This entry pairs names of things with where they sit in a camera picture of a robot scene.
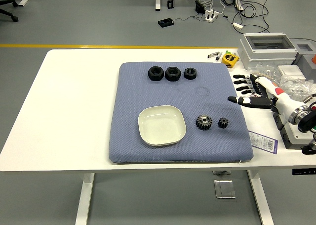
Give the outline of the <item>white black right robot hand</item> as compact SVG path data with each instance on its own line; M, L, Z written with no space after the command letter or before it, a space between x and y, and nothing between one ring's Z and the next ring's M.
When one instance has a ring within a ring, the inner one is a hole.
M256 93L259 96L229 96L228 101L248 108L275 108L277 113L282 114L288 122L294 125L300 122L300 114L305 109L304 103L291 99L284 90L267 77L256 74L234 75L233 77L236 79L234 84L244 84L236 89L241 94Z

